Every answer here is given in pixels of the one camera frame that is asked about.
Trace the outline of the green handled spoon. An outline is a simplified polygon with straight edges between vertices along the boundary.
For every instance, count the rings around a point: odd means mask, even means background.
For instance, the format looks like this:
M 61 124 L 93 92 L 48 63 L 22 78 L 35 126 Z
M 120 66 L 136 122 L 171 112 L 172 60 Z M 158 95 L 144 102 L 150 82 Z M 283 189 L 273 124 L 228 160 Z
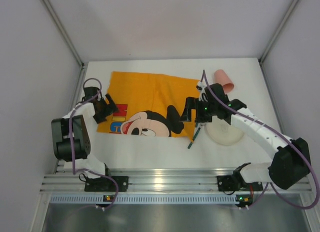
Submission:
M 199 123 L 196 123 L 196 124 L 195 124 L 195 129 L 194 129 L 193 137 L 192 137 L 192 139 L 191 139 L 191 141 L 190 141 L 187 149 L 190 149 L 190 148 L 192 147 L 192 145 L 194 144 L 194 142 L 195 142 L 195 140 L 196 140 L 196 138 L 197 138 L 197 136 L 198 136 L 201 128 L 202 128 L 202 126 L 201 126 Z

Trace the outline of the cream round plate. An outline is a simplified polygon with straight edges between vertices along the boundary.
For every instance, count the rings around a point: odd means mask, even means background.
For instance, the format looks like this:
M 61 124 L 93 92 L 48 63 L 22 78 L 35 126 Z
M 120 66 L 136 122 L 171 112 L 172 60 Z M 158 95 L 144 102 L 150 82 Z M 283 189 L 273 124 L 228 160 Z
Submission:
M 205 129 L 211 140 L 224 146 L 231 146 L 238 143 L 245 134 L 242 130 L 229 125 L 217 117 L 213 117 L 212 122 L 205 125 Z

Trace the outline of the pink plastic cup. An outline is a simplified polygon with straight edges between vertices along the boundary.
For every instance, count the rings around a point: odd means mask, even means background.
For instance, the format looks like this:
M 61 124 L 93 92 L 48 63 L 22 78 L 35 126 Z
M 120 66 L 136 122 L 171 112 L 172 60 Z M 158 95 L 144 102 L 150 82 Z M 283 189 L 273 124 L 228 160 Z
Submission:
M 226 94 L 231 92 L 234 89 L 235 87 L 234 83 L 232 82 L 232 80 L 229 78 L 229 76 L 224 70 L 222 69 L 216 70 L 214 72 L 213 77 L 216 83 L 219 83 L 220 85 L 222 85 L 222 88 Z

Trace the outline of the orange cartoon cloth placemat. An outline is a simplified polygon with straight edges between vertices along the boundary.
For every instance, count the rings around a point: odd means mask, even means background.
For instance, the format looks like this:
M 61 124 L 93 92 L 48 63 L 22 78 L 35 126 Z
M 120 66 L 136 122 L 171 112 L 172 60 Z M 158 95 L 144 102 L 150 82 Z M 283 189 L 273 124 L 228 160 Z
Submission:
M 111 74 L 107 93 L 118 111 L 98 125 L 100 133 L 193 138 L 195 122 L 181 122 L 187 97 L 198 97 L 196 79 L 164 74 Z

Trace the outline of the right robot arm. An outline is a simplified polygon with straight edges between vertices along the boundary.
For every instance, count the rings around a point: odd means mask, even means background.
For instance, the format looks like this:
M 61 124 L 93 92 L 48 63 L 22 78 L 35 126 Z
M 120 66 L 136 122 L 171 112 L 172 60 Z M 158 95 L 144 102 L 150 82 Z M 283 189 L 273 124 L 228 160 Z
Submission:
M 268 128 L 257 119 L 238 99 L 229 100 L 218 83 L 204 86 L 199 82 L 199 97 L 187 97 L 182 122 L 190 122 L 195 111 L 197 124 L 211 123 L 216 117 L 241 130 L 270 157 L 270 162 L 247 162 L 233 171 L 236 180 L 243 184 L 254 182 L 273 183 L 287 190 L 310 173 L 308 143 L 302 139 L 292 139 Z

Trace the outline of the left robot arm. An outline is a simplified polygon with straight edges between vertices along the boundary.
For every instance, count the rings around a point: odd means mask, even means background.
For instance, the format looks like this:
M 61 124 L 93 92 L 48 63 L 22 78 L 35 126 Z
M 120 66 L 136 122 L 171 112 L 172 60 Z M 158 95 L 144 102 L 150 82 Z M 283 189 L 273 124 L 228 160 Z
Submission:
M 94 134 L 118 107 L 110 94 L 103 96 L 97 87 L 83 90 L 82 100 L 67 115 L 51 122 L 53 152 L 58 160 L 70 164 L 73 174 L 84 172 L 91 179 L 107 177 L 108 167 L 94 155 Z

